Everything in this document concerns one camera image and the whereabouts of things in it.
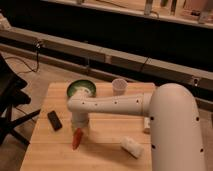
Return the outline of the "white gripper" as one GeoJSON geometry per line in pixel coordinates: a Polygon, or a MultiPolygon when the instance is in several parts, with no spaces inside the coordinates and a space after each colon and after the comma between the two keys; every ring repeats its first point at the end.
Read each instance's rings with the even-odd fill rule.
{"type": "Polygon", "coordinates": [[[75,132],[78,128],[85,129],[89,126],[88,115],[74,115],[71,119],[72,131],[75,132]]]}

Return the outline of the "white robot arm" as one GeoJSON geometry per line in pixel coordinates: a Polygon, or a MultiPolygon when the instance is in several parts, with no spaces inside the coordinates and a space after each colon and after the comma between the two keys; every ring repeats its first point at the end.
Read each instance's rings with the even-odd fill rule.
{"type": "Polygon", "coordinates": [[[67,88],[68,109],[84,126],[90,113],[146,116],[150,119],[152,171],[206,171],[198,107],[185,87],[169,83],[152,93],[97,98],[83,80],[67,88]]]}

